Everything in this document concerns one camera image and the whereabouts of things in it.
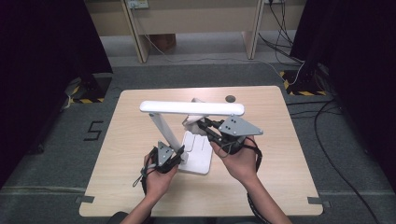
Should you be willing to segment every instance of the yellow black hazard tape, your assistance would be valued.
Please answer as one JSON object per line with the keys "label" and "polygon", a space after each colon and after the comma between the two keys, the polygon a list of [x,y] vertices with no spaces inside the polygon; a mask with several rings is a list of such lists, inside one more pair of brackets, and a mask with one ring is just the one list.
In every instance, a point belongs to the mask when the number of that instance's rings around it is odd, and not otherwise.
{"label": "yellow black hazard tape", "polygon": [[76,86],[74,88],[74,90],[73,90],[73,93],[72,93],[72,96],[71,96],[72,97],[71,103],[75,103],[75,104],[92,104],[92,103],[102,103],[105,100],[105,98],[87,98],[87,99],[84,99],[84,98],[80,98],[80,99],[73,98],[73,95],[75,95],[78,92],[78,90],[79,90],[79,85]]}
{"label": "yellow black hazard tape", "polygon": [[75,104],[91,104],[91,103],[102,103],[105,99],[73,99],[72,103]]}
{"label": "yellow black hazard tape", "polygon": [[285,86],[287,94],[303,96],[326,95],[326,91],[324,91],[321,85],[315,80],[310,83],[290,85],[288,82],[288,78],[292,76],[290,73],[295,73],[295,71],[283,71],[279,73],[284,80],[283,85]]}

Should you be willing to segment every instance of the wooden table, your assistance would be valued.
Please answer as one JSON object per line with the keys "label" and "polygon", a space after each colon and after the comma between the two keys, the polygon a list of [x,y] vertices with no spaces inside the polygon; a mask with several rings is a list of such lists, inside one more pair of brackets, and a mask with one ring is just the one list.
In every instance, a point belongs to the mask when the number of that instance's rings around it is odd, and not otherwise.
{"label": "wooden table", "polygon": [[[110,122],[105,141],[92,172],[82,203],[84,217],[112,216],[130,212],[144,197],[139,183],[143,158],[163,139],[146,113],[139,111],[145,100],[184,101],[197,97],[205,102],[224,103],[227,95],[245,106],[243,119],[264,130],[256,136],[263,160],[258,175],[275,201],[289,216],[322,213],[320,204],[308,203],[318,197],[296,132],[278,87],[224,87],[124,91]],[[164,115],[181,142],[184,134],[182,115]],[[245,189],[227,172],[213,154],[208,175],[178,172],[169,191],[152,211],[155,217],[227,217],[253,216]]]}

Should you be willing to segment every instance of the forearm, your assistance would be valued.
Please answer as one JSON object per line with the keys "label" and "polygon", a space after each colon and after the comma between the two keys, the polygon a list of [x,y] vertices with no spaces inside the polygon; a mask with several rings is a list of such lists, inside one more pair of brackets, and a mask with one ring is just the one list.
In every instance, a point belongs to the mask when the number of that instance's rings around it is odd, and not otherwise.
{"label": "forearm", "polygon": [[160,199],[146,196],[121,224],[141,224],[149,216],[151,209]]}
{"label": "forearm", "polygon": [[273,224],[291,223],[289,218],[283,213],[283,211],[279,208],[274,199],[262,185],[262,182],[259,178],[250,179],[249,181],[246,181],[242,184],[247,190],[247,193],[253,201],[256,209],[268,221]]}

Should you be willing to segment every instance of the gray floor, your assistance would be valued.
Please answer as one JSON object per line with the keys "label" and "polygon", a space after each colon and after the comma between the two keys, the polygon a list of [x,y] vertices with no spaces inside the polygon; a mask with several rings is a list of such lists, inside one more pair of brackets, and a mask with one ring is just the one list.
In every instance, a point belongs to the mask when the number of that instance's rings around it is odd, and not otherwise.
{"label": "gray floor", "polygon": [[[276,32],[262,33],[276,42]],[[278,72],[298,67],[279,64],[272,49],[262,41],[254,61],[247,61],[242,36],[228,34],[177,35],[175,49],[166,56],[153,50],[148,62],[138,62],[134,43],[129,36],[102,37],[107,56],[114,68],[113,82],[102,104],[71,105],[56,120],[45,142],[46,151],[38,156],[26,156],[5,187],[0,191],[0,223],[106,223],[108,217],[81,217],[78,197],[82,196],[106,135],[120,92],[127,88],[144,89],[162,84],[163,77],[148,74],[147,68],[156,67],[174,79],[200,74],[194,86],[220,85],[277,85],[282,88]],[[291,60],[278,55],[282,63]],[[241,66],[224,67],[224,64]],[[227,80],[226,74],[211,79],[207,67],[225,71],[238,77],[239,82]],[[189,82],[179,87],[193,85]],[[283,91],[286,103],[329,100],[331,96],[289,96]],[[321,104],[289,105],[291,114],[307,110],[317,111]],[[341,113],[339,108],[331,110]],[[315,113],[293,115],[293,124],[302,145],[308,166],[320,198],[331,206],[324,207],[318,217],[291,217],[294,223],[374,223],[361,200],[330,166],[320,150],[314,133],[314,120],[303,119]],[[82,141],[91,121],[101,120],[97,128],[103,130],[98,141]],[[318,134],[329,157],[346,179],[360,192],[381,223],[396,223],[396,197],[378,164],[364,152],[359,138],[343,115],[323,114],[318,119]]]}

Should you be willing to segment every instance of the person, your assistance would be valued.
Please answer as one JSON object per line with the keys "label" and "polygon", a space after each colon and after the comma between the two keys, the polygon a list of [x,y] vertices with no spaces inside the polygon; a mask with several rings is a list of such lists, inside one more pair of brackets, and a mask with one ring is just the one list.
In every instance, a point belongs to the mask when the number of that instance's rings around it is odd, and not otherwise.
{"label": "person", "polygon": [[[213,147],[213,151],[222,159],[230,175],[245,187],[257,211],[259,211],[265,219],[273,224],[291,223],[258,178],[256,173],[256,152],[254,150],[243,147],[237,153],[224,157],[222,155],[224,152],[220,150],[217,144],[211,142],[210,145]],[[254,137],[249,136],[245,140],[245,145],[255,147]],[[166,174],[155,171],[148,175],[147,194],[145,198],[132,210],[121,224],[143,223],[150,215],[154,205],[168,190],[172,178],[177,173],[177,169],[178,165]]]}

